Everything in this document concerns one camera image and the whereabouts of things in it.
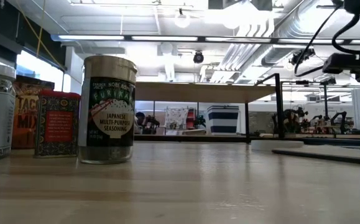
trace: wooden table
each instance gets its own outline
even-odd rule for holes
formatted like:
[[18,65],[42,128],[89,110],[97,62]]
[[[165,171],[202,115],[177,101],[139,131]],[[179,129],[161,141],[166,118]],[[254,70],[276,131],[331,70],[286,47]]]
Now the wooden table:
[[138,142],[131,162],[0,160],[0,223],[360,223],[360,165]]

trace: security camera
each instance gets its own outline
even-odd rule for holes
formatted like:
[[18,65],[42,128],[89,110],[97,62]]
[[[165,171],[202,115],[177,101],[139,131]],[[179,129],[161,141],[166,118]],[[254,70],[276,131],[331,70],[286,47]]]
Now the security camera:
[[205,57],[203,56],[201,51],[196,51],[195,56],[193,57],[193,62],[202,63]]

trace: blue and white striped container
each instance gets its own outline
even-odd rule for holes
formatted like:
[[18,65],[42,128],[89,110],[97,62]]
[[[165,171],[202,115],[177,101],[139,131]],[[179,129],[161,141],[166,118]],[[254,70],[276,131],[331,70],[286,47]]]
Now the blue and white striped container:
[[238,106],[210,106],[207,125],[212,135],[235,135],[238,125]]

